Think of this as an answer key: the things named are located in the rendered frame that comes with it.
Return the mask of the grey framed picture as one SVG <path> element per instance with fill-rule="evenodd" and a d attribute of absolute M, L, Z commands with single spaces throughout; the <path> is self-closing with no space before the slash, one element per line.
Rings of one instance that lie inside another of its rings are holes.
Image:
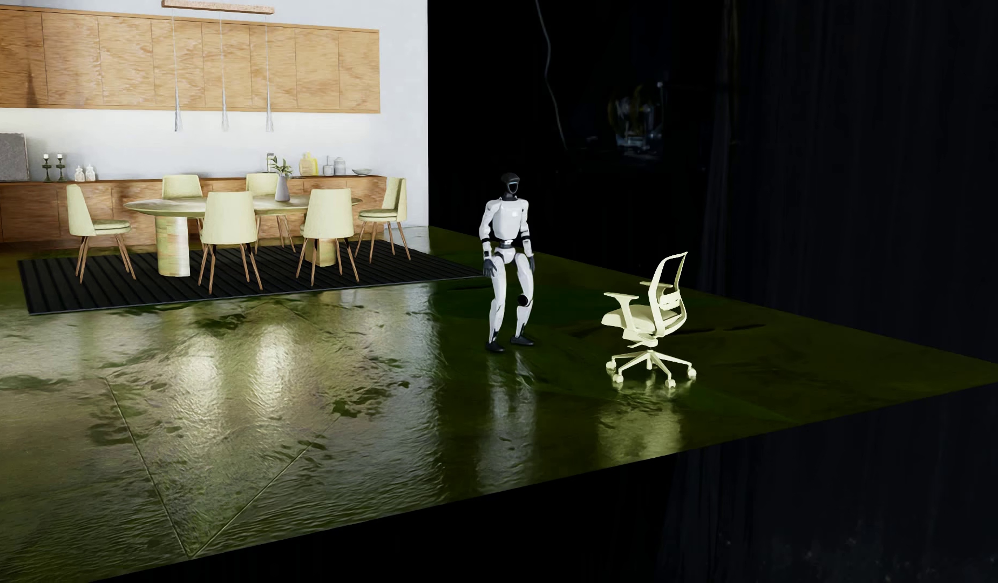
<path fill-rule="evenodd" d="M 0 133 L 0 182 L 29 180 L 25 136 Z"/>

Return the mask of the slim glass pendant lamp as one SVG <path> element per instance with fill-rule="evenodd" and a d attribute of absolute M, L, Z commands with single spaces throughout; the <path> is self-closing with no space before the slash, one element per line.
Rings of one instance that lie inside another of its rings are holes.
<path fill-rule="evenodd" d="M 222 13 L 219 11 L 219 59 L 220 59 L 220 77 L 221 77 L 221 129 L 222 131 L 229 130 L 229 119 L 227 110 L 227 94 L 226 94 L 226 77 L 224 70 L 224 56 L 225 56 L 225 45 L 224 45 L 224 35 L 223 35 L 223 23 L 222 23 Z"/>
<path fill-rule="evenodd" d="M 176 40 L 175 32 L 175 9 L 170 9 L 170 30 L 171 30 L 171 44 L 172 44 L 172 72 L 173 72 L 173 99 L 174 99 L 174 110 L 173 110 L 173 130 L 175 132 L 181 132 L 182 130 L 182 120 L 181 120 L 181 99 L 179 90 L 179 59 L 178 59 L 178 41 Z"/>
<path fill-rule="evenodd" d="M 269 43 L 269 27 L 268 27 L 268 16 L 263 16 L 263 31 L 264 31 L 264 101 L 266 102 L 266 132 L 274 131 L 274 121 L 272 113 L 272 100 L 271 100 L 271 62 L 270 62 L 270 43 Z"/>

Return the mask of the oval marble dining table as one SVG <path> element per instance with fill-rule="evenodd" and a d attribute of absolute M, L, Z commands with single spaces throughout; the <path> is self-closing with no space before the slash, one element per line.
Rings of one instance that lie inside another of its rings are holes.
<path fill-rule="evenodd" d="M 288 202 L 272 196 L 253 196 L 255 216 L 305 214 L 309 196 L 298 195 Z M 144 215 L 155 216 L 158 272 L 172 277 L 186 277 L 190 272 L 187 221 L 205 217 L 207 197 L 135 201 L 126 207 Z"/>

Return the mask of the wooden pendant lamp bar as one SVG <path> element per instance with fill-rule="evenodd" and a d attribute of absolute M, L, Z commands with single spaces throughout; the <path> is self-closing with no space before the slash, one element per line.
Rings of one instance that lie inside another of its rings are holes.
<path fill-rule="evenodd" d="M 269 16 L 275 13 L 275 7 L 268 5 L 208 2 L 205 0 L 161 0 L 161 5 L 172 9 L 232 12 L 244 15 Z"/>

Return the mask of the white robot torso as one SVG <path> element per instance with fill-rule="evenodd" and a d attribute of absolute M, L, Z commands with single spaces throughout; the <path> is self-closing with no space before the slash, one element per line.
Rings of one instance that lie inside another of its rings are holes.
<path fill-rule="evenodd" d="M 492 219 L 492 234 L 508 244 L 519 237 L 520 211 L 525 205 L 529 207 L 529 201 L 523 198 L 512 201 L 498 199 L 501 207 Z"/>

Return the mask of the light lime office chair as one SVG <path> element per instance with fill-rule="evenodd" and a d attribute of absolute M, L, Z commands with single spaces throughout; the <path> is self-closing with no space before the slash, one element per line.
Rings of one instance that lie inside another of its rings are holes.
<path fill-rule="evenodd" d="M 627 352 L 610 357 L 606 368 L 612 372 L 614 383 L 622 383 L 622 372 L 640 362 L 646 362 L 648 369 L 654 365 L 660 367 L 668 376 L 665 384 L 669 388 L 675 388 L 676 382 L 672 372 L 664 364 L 665 361 L 687 365 L 687 378 L 691 381 L 697 378 L 697 370 L 692 363 L 655 351 L 661 338 L 677 331 L 687 321 L 687 309 L 683 304 L 679 285 L 686 256 L 687 252 L 682 252 L 662 259 L 653 277 L 641 282 L 641 285 L 647 287 L 647 305 L 633 304 L 632 301 L 637 299 L 637 296 L 605 293 L 607 297 L 615 299 L 620 307 L 605 314 L 601 323 L 622 329 L 622 338 L 631 340 L 632 348 L 640 345 L 646 347 L 645 351 Z M 664 265 L 671 259 L 679 260 L 674 281 L 671 284 L 661 283 L 660 277 Z"/>

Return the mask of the wooden sideboard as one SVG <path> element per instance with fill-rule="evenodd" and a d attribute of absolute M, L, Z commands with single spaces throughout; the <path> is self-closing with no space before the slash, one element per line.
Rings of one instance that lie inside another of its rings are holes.
<path fill-rule="evenodd" d="M 0 243 L 52 242 L 54 245 L 77 245 L 79 239 L 69 232 L 65 182 L 0 182 Z M 127 202 L 160 199 L 162 179 L 119 179 L 82 182 L 91 218 L 124 219 L 132 224 L 125 235 L 129 245 L 155 243 L 155 219 L 131 211 Z M 340 177 L 289 179 L 291 196 L 308 195 L 314 189 L 350 188 L 360 204 L 352 207 L 354 217 L 361 209 L 383 207 L 387 188 L 385 177 Z"/>

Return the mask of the wooden wall cabinets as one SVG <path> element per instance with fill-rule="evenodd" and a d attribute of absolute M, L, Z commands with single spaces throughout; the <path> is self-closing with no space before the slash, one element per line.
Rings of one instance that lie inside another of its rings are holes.
<path fill-rule="evenodd" d="M 0 5 L 0 108 L 378 113 L 376 30 Z"/>

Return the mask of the white left robot leg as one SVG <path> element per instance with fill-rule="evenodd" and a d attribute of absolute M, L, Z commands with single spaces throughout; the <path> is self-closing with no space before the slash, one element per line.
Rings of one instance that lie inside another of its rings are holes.
<path fill-rule="evenodd" d="M 530 270 L 527 257 L 522 252 L 514 255 L 514 262 L 518 269 L 518 280 L 521 287 L 521 295 L 518 298 L 517 327 L 515 334 L 510 338 L 511 343 L 531 347 L 534 341 L 528 338 L 525 333 L 525 326 L 528 323 L 534 295 L 534 278 Z"/>

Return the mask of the black ribbed rug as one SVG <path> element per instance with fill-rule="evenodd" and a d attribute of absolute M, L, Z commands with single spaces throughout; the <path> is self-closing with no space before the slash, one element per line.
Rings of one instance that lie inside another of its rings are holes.
<path fill-rule="evenodd" d="M 397 253 L 376 253 L 371 259 L 366 249 L 355 259 L 359 273 L 350 266 L 342 272 L 336 267 L 317 268 L 314 282 L 305 266 L 295 277 L 297 256 L 280 247 L 263 247 L 256 260 L 261 287 L 249 269 L 246 280 L 238 248 L 217 252 L 213 289 L 198 285 L 196 274 L 185 277 L 160 275 L 155 253 L 132 254 L 136 271 L 132 277 L 116 255 L 90 256 L 83 278 L 75 276 L 76 261 L 59 259 L 22 259 L 18 262 L 24 297 L 30 314 L 46 314 L 97 309 L 172 304 L 209 299 L 229 299 L 265 295 L 309 293 L 312 290 L 382 286 L 453 279 L 476 278 L 481 269 L 464 266 L 440 256 L 397 246 Z"/>

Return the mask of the white right robot leg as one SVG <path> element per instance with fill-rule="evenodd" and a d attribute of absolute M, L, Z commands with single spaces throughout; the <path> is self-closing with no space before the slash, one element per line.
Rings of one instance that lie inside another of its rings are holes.
<path fill-rule="evenodd" d="M 490 317 L 488 318 L 488 321 L 490 322 L 490 335 L 488 336 L 488 341 L 485 347 L 489 351 L 502 352 L 504 351 L 504 348 L 498 342 L 497 334 L 501 328 L 505 312 L 506 262 L 500 250 L 493 249 L 492 258 L 495 266 L 497 267 L 497 272 L 494 277 L 491 277 L 493 299 L 490 308 Z"/>

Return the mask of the white robot leg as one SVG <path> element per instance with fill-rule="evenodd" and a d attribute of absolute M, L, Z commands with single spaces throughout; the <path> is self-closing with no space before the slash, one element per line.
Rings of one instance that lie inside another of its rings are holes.
<path fill-rule="evenodd" d="M 488 336 L 488 341 L 485 347 L 489 351 L 502 352 L 504 351 L 504 348 L 498 342 L 497 334 L 501 328 L 505 312 L 506 262 L 500 250 L 493 249 L 492 258 L 495 266 L 497 267 L 497 272 L 494 277 L 491 277 L 493 299 L 490 308 L 490 317 L 488 318 L 488 321 L 490 322 L 490 335 Z"/>
<path fill-rule="evenodd" d="M 528 338 L 525 333 L 525 326 L 528 323 L 534 295 L 534 278 L 530 270 L 527 257 L 522 252 L 514 255 L 514 262 L 518 269 L 518 280 L 521 287 L 521 295 L 518 298 L 517 327 L 515 334 L 510 338 L 511 343 L 531 347 L 534 341 Z"/>

